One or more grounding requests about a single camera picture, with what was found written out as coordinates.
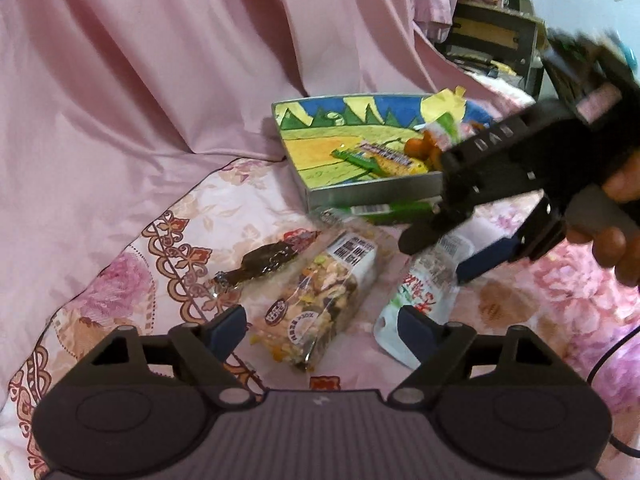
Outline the person's right hand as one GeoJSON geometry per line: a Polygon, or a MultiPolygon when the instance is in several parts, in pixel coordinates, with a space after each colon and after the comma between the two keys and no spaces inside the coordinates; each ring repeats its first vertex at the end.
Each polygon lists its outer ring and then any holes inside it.
{"type": "MultiPolygon", "coordinates": [[[[635,151],[623,166],[602,185],[603,193],[619,204],[639,199],[639,152],[635,151]]],[[[639,287],[639,231],[626,233],[608,224],[595,231],[569,224],[565,237],[572,244],[592,244],[594,260],[603,269],[613,269],[616,280],[627,287],[639,287]]]]}

